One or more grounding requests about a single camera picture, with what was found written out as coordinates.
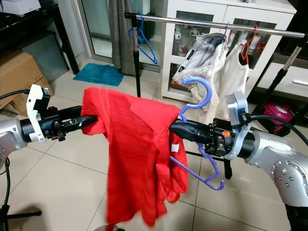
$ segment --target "white tag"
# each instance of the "white tag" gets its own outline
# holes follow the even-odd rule
[[[173,143],[173,144],[171,145],[171,151],[172,151],[172,152],[176,152],[176,153],[177,153],[177,152],[179,151],[179,148],[180,148],[180,144],[179,144],[179,143],[178,143],[178,144],[174,144],[174,143]]]

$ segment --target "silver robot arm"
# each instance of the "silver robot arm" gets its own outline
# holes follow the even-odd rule
[[[264,170],[285,203],[292,231],[308,231],[308,156],[281,137],[257,130],[249,132],[252,116],[243,93],[235,92],[226,98],[230,122],[215,118],[212,124],[205,125],[177,120],[170,130],[205,144],[206,153],[223,157],[227,179],[232,176],[230,161],[237,157]]]
[[[0,169],[10,153],[27,147],[29,142],[46,139],[64,141],[68,132],[97,121],[97,116],[80,116],[81,106],[58,110],[49,107],[48,89],[32,85],[26,101],[28,119],[0,121]]]

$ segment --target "blue hanger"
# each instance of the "blue hanger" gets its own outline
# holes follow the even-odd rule
[[[148,44],[148,46],[149,46],[149,48],[150,48],[150,50],[151,50],[151,53],[152,53],[152,55],[153,55],[153,58],[151,58],[151,57],[150,57],[139,45],[138,45],[138,48],[139,48],[140,51],[142,51],[153,63],[158,64],[156,55],[155,55],[155,53],[154,53],[154,51],[153,51],[153,49],[152,49],[152,47],[151,47],[149,41],[146,39],[146,37],[144,36],[143,31],[142,31],[142,30],[143,30],[143,16],[142,16],[142,14],[141,14],[140,12],[139,12],[138,14],[139,14],[140,17],[141,17],[141,25],[140,25],[140,27],[139,27],[138,30],[137,30],[137,38],[138,38],[138,40],[139,40],[141,43],[146,42],[146,43]],[[132,32],[132,31],[133,31],[133,29],[129,29],[129,30],[128,30],[128,35],[130,36],[131,39],[134,39],[133,36],[131,35],[131,32]]]
[[[190,82],[199,82],[199,83],[202,83],[205,88],[206,88],[206,98],[205,100],[200,103],[200,104],[186,104],[181,110],[180,110],[180,113],[179,115],[181,116],[182,118],[182,121],[183,123],[187,123],[187,118],[186,116],[184,115],[184,113],[187,111],[187,109],[189,108],[192,108],[192,109],[196,109],[196,108],[201,108],[205,105],[207,105],[210,100],[211,100],[211,97],[212,97],[212,89],[211,89],[211,86],[209,85],[209,83],[201,78],[201,77],[189,77],[189,78],[185,78],[182,80],[182,84],[188,84]],[[225,187],[225,182],[222,180],[220,182],[220,186],[219,187],[215,187],[213,185],[211,185],[209,183],[210,180],[214,179],[215,177],[219,176],[220,175],[220,170],[218,168],[218,165],[216,164],[215,160],[213,159],[213,157],[211,155],[208,155],[205,153],[205,151],[203,150],[203,145],[200,144],[200,143],[197,143],[199,148],[199,152],[202,154],[202,156],[206,159],[209,159],[209,161],[211,162],[214,170],[215,170],[215,174],[213,174],[212,176],[210,176],[209,178],[207,179],[203,179],[201,178],[199,175],[197,175],[196,173],[194,173],[192,170],[190,170],[188,167],[186,167],[185,165],[183,165],[180,161],[178,161],[177,159],[175,159],[174,157],[170,156],[170,159],[175,162],[176,164],[178,164],[179,166],[181,166],[183,169],[187,170],[189,173],[191,173],[192,175],[194,175],[196,178],[198,178],[200,181],[202,181],[204,184],[206,184],[207,186],[209,186],[211,189],[214,189],[214,190],[222,190],[224,187]]]

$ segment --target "curtain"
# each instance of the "curtain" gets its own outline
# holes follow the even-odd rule
[[[135,75],[133,40],[128,36],[131,20],[124,17],[124,11],[133,12],[131,0],[109,0],[108,18],[112,43],[112,62],[117,69],[128,75]]]

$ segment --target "clothes hanger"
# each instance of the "clothes hanger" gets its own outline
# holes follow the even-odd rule
[[[205,100],[202,103],[200,103],[200,104],[190,104],[190,103],[188,103],[188,104],[186,104],[180,110],[179,115],[181,116],[183,123],[187,123],[187,118],[186,118],[186,116],[184,114],[187,111],[187,109],[189,109],[189,108],[192,108],[192,109],[201,108],[201,107],[207,105],[210,102],[211,97],[212,97],[212,89],[211,89],[209,83],[205,79],[203,79],[201,77],[189,77],[189,78],[185,78],[185,79],[182,80],[182,84],[188,84],[190,82],[199,82],[199,83],[203,84],[205,86],[205,88],[206,88],[207,94],[206,94]],[[173,162],[175,162],[176,164],[178,164],[179,166],[181,166],[183,169],[185,169],[186,171],[188,171],[189,173],[194,175],[196,178],[198,178],[204,184],[209,186],[211,189],[222,190],[224,188],[224,186],[225,186],[225,182],[223,180],[220,181],[220,186],[219,187],[215,187],[215,186],[213,186],[212,184],[209,183],[210,180],[212,180],[215,177],[220,175],[220,170],[218,168],[217,163],[215,162],[215,160],[213,159],[213,157],[211,155],[208,155],[208,154],[205,153],[205,151],[203,150],[203,145],[202,144],[200,144],[200,143],[197,143],[197,144],[199,146],[199,148],[198,148],[199,152],[202,154],[202,156],[204,158],[208,159],[211,162],[211,164],[212,164],[212,166],[213,166],[213,168],[215,170],[215,173],[212,176],[210,176],[209,178],[207,178],[207,179],[201,178],[198,174],[194,173],[192,170],[190,170],[188,167],[183,165],[180,161],[178,161],[177,159],[175,159],[172,156],[170,156],[170,159]]]
[[[258,26],[257,26],[257,24],[255,24],[255,32],[254,32],[254,35],[251,37],[251,39],[249,39],[249,40],[247,41],[247,43],[245,43],[245,44],[243,45],[242,50],[241,50],[242,59],[243,59],[243,60],[246,60],[246,63],[247,63],[247,64],[249,64],[249,61],[248,61],[249,44],[251,43],[251,41],[252,41],[252,40],[254,39],[254,37],[256,36],[257,29],[258,29]],[[246,54],[243,55],[243,51],[244,51],[245,46],[247,46],[247,48],[246,48]]]
[[[142,16],[142,14],[141,14],[140,12],[138,12],[138,14],[139,14],[140,17],[141,17],[141,25],[140,25],[140,27],[139,27],[138,30],[137,30],[137,38],[138,38],[138,40],[139,40],[141,43],[144,43],[144,42],[145,42],[145,43],[148,44],[148,46],[149,46],[149,48],[150,48],[150,51],[151,51],[151,53],[152,53],[152,55],[153,55],[153,58],[150,57],[139,45],[138,45],[138,48],[139,48],[139,50],[142,51],[153,63],[158,64],[158,60],[157,60],[157,58],[156,58],[156,55],[155,55],[155,53],[154,53],[154,51],[153,51],[153,49],[152,49],[152,47],[151,47],[149,41],[146,39],[146,37],[145,37],[144,34],[143,34],[143,16]],[[131,32],[132,32],[132,31],[133,31],[132,28],[129,29],[129,30],[128,30],[128,35],[130,36],[131,39],[134,39],[133,36],[131,35]]]

